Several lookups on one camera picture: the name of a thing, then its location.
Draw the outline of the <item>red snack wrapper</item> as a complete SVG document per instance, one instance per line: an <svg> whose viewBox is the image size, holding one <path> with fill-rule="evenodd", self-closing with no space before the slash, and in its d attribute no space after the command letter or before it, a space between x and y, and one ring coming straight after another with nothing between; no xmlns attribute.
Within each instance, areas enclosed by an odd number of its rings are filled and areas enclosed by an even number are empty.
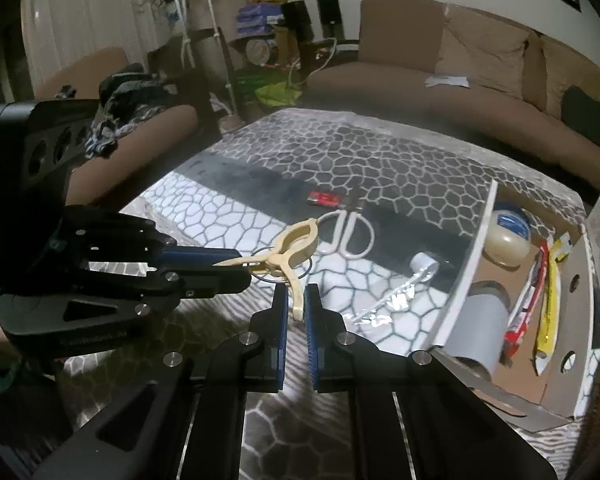
<svg viewBox="0 0 600 480"><path fill-rule="evenodd" d="M342 197L334 193L312 191L306 200L312 205L336 208L340 206Z"/></svg>

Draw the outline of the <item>white paper on sofa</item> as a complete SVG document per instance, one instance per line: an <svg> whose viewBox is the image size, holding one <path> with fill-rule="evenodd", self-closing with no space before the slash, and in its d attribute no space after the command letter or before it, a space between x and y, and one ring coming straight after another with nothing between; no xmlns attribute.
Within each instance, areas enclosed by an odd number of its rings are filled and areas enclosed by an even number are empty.
<svg viewBox="0 0 600 480"><path fill-rule="evenodd" d="M431 75L425 79L424 85L426 88L437 86L469 88L470 82L466 76Z"/></svg>

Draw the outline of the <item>black cushion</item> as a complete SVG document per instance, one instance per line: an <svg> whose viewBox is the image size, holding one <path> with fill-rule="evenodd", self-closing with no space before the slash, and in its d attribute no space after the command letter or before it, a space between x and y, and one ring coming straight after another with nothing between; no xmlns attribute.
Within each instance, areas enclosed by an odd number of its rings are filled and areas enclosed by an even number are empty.
<svg viewBox="0 0 600 480"><path fill-rule="evenodd" d="M560 120L600 147L600 101L572 86L562 95Z"/></svg>

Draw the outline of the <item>patterned grey table cloth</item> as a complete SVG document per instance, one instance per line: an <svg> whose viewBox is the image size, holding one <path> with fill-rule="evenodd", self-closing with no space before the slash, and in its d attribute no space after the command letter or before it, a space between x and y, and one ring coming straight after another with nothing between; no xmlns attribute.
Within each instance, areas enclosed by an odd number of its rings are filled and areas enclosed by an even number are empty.
<svg viewBox="0 0 600 480"><path fill-rule="evenodd" d="M267 250L294 222L320 218L315 191L355 197L374 226L375 243L363 258L338 248L336 218L321 222L318 253L300 269L316 283L325 307L353 320L382 350L422 348L465 252L478 229L492 181L580 226L585 206L565 185L508 157L437 133L391 122L309 110L282 110L243 128L186 160L146 191L124 198L126 214L156 220L182 245L236 248L246 256ZM355 206L344 206L349 209ZM431 285L416 296L377 300L411 274L416 252L440 262ZM149 344L71 358L60 388L74 428L95 416L160 350L201 354L245 328L270 303L274 284L254 280L239 296L185 300ZM241 479L352 479L347 402L342 394L310 391L304 326L289 324L281 393L249 393Z"/></svg>

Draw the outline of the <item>clear tape roll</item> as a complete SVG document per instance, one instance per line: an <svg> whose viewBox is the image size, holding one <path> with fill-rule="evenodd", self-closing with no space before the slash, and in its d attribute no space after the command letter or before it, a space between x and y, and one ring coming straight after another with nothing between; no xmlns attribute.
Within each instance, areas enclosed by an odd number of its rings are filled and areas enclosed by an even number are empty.
<svg viewBox="0 0 600 480"><path fill-rule="evenodd" d="M515 269L529 255L530 248L528 214L514 204L496 202L483 246L486 258L504 268Z"/></svg>

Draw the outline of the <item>white handled scissors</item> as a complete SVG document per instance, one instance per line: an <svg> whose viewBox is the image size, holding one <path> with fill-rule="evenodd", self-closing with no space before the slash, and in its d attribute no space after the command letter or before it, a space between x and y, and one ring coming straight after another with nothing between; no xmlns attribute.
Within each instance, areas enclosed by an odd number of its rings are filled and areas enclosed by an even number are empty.
<svg viewBox="0 0 600 480"><path fill-rule="evenodd" d="M364 259L373 249L376 233L373 225L363 214L362 190L352 190L334 210L325 212L317 218L317 226L320 228L330 220L335 221L332 230L332 240L324 242L317 247L317 253L321 256L339 254L342 258L349 260ZM362 252L350 252L349 243L353 238L358 224L366 227L368 243Z"/></svg>

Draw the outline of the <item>green bag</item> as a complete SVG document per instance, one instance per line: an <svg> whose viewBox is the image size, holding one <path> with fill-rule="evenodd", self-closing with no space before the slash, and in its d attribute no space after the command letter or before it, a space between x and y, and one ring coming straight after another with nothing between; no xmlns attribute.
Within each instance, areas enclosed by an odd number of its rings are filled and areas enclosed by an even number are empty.
<svg viewBox="0 0 600 480"><path fill-rule="evenodd" d="M285 81L266 84L254 92L258 101L268 107L295 106L302 96L300 89Z"/></svg>

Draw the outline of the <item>brown sofa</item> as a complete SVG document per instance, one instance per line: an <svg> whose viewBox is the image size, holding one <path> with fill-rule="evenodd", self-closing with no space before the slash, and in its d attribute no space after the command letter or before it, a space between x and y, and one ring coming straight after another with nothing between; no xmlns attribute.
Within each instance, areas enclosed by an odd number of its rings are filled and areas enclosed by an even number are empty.
<svg viewBox="0 0 600 480"><path fill-rule="evenodd" d="M431 75L470 87L426 88ZM600 68L527 25L436 0L363 0L358 54L310 76L304 100L456 136L600 190L600 147L560 120L572 86L600 101Z"/></svg>

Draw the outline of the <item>white cardboard box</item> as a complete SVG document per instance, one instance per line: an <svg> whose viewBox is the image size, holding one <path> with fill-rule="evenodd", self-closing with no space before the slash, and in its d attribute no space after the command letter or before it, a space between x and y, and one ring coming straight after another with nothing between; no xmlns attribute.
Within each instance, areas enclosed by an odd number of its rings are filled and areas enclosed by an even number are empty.
<svg viewBox="0 0 600 480"><path fill-rule="evenodd" d="M584 223L492 181L424 347L506 422L570 424L588 410L600 357L594 288Z"/></svg>

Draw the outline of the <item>beige plastic clip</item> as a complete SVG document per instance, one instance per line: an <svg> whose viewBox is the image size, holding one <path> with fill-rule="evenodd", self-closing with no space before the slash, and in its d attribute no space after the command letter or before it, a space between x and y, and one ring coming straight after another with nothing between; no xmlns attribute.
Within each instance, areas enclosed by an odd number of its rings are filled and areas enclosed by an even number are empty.
<svg viewBox="0 0 600 480"><path fill-rule="evenodd" d="M291 291L292 317L302 321L304 296L296 268L309 261L318 245L318 226L315 218L287 226L273 242L273 246L262 254L238 257L215 263L215 266L239 266L253 275L281 278Z"/></svg>

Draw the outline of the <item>grey tumbler bottle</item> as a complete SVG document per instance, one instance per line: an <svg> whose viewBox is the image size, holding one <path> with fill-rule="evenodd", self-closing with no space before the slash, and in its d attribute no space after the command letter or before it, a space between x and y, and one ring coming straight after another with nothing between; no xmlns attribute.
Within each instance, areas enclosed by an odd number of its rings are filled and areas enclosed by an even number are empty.
<svg viewBox="0 0 600 480"><path fill-rule="evenodd" d="M500 362L509 308L509 294L500 283L472 284L444 352L490 382Z"/></svg>

